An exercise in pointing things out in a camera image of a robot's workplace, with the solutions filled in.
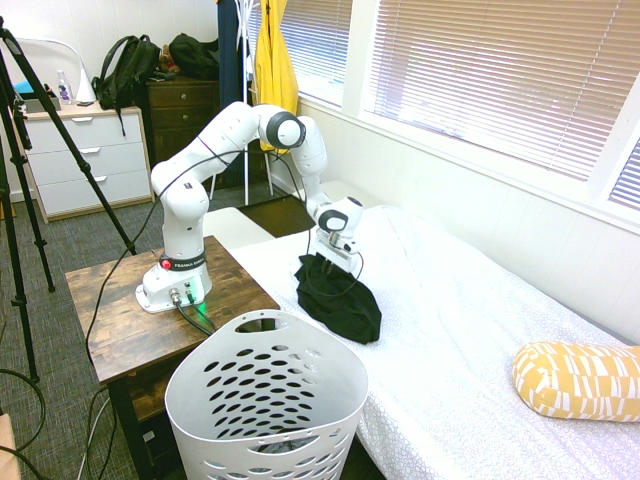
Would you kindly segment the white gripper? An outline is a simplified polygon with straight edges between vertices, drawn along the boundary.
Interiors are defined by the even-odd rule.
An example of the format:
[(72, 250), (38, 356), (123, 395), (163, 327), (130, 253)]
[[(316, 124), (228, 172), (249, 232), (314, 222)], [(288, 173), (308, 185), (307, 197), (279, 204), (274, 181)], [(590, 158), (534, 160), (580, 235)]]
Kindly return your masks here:
[(312, 241), (312, 249), (315, 253), (318, 253), (317, 258), (320, 264), (326, 259), (325, 272), (327, 274), (331, 273), (333, 265), (346, 273), (352, 273), (357, 266), (357, 255), (355, 253), (348, 253), (336, 248), (326, 243), (323, 239), (314, 239)]

